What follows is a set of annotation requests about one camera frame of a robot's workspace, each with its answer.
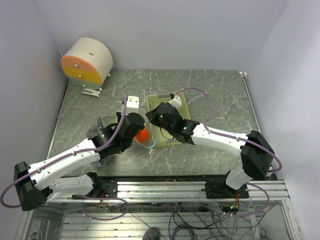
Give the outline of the orange fruit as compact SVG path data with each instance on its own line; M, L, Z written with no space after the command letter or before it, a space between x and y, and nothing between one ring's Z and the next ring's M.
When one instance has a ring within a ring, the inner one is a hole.
M149 138L148 131L145 128L140 130L135 138L139 143L145 143Z

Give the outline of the yellow-green perforated plastic basket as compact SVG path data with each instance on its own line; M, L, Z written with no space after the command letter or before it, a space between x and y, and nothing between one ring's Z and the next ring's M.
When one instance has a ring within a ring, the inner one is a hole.
M179 114L182 116L183 119L190 120L190 113L187 106L186 98L183 92L180 92L178 96L181 99L181 106L178 108ZM146 97L147 100L147 111L154 110L160 103L167 103L171 101L170 94L150 94ZM181 143L173 137L163 128L160 129L159 127L151 124L150 130L152 133L152 140L156 142L155 148L158 147L167 147L172 145L180 145Z

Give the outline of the blue-zipper clear bag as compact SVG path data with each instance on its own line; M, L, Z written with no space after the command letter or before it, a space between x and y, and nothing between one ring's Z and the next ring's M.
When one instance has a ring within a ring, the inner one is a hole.
M150 124L148 118L146 117L146 113L147 113L146 109L144 109L143 107L139 108L138 114L141 115L143 117L143 119L144 119L144 128L143 129L146 129L147 132L148 132L148 140L146 142L144 142L144 143L140 143L140 142L137 141L137 139L135 137L133 139L133 142L143 146L144 148L152 149L152 148L154 148L156 146L157 140L156 139L154 140L151 124Z

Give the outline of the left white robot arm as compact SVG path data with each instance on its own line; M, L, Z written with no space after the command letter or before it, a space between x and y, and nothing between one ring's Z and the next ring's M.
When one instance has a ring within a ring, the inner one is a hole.
M34 210L47 200L68 195L87 195L98 198L102 186L95 173L66 177L69 172L84 165L121 154L130 148L145 120L138 113L117 114L118 122L93 132L89 137L52 158L27 164L22 161L14 167L14 187L23 211Z

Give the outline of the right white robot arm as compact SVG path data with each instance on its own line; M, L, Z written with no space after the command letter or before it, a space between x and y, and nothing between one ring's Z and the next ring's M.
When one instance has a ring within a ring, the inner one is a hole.
M184 119L170 103L161 103L146 114L148 121L166 130L182 144L213 147L240 158L239 165L228 171L223 182L208 187L207 195L231 198L252 180L263 181L273 161L274 151L258 131L249 134L232 133L211 128L198 121Z

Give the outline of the cylindrical drawer box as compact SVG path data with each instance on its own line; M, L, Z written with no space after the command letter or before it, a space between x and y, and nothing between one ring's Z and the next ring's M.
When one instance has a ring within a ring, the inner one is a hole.
M93 38L81 37L63 55L60 64L65 75L74 84L96 91L110 76L114 61L103 43Z

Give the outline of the white corner clip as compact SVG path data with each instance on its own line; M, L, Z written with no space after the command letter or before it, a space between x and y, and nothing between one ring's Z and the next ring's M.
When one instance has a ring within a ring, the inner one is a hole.
M242 75L243 77L246 77L246 76L247 76L247 73L246 73L246 72L243 72L243 71L239 71L239 74Z

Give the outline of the small silver metal bracket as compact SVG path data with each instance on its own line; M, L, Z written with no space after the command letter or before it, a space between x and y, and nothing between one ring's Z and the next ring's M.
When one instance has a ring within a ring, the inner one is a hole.
M89 88L84 88L82 90L82 94L87 97L97 98L99 99L101 96L101 92L99 90L93 90Z

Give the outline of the aluminium rail frame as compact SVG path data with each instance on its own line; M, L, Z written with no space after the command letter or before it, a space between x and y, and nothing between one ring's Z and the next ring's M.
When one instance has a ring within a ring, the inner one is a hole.
M102 200L70 196L27 216L23 240L300 240L283 180L244 185L233 197L207 195L215 175L107 177Z

